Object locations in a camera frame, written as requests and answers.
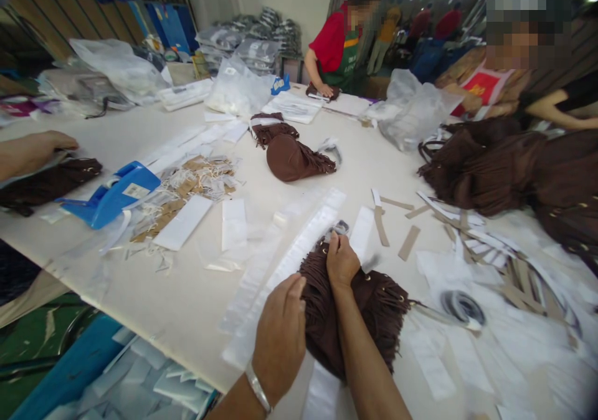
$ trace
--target green apron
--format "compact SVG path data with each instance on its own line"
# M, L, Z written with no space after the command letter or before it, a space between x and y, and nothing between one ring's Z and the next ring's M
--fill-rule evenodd
M322 81L331 87L340 87L343 93L351 93L353 89L353 72L357 63L359 47L359 29L348 32L344 38L343 58L336 71L322 73Z

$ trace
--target red apron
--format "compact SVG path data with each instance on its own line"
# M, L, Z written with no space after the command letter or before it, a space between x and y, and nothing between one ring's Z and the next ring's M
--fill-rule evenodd
M461 88L482 98L482 108L475 115L474 121L483 119L486 112L496 103L500 92L505 87L506 81L511 77L515 70L507 72L497 72L484 68L486 59L475 69L472 75L461 84ZM461 117L465 113L463 105L459 106L451 113L455 117Z

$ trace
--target yellow shirt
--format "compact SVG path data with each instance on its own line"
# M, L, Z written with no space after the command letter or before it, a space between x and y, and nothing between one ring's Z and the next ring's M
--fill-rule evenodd
M397 27L397 23L400 19L401 9L399 6L393 6L388 9L378 40L390 43L394 37L394 29Z

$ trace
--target cardboard box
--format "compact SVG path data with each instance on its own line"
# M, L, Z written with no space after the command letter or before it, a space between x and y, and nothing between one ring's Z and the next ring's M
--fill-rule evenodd
M368 99L386 99L386 89L391 82L390 77L370 77L366 81L364 97Z

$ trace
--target green floor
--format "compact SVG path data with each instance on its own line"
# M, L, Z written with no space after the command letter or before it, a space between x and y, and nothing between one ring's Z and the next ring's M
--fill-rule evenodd
M97 314L77 295L65 294L0 330L0 420L9 419L51 369L52 363L43 363L40 358L57 355L69 326L72 324L72 332L65 347L81 335ZM20 373L7 368L30 360L39 360L44 367Z

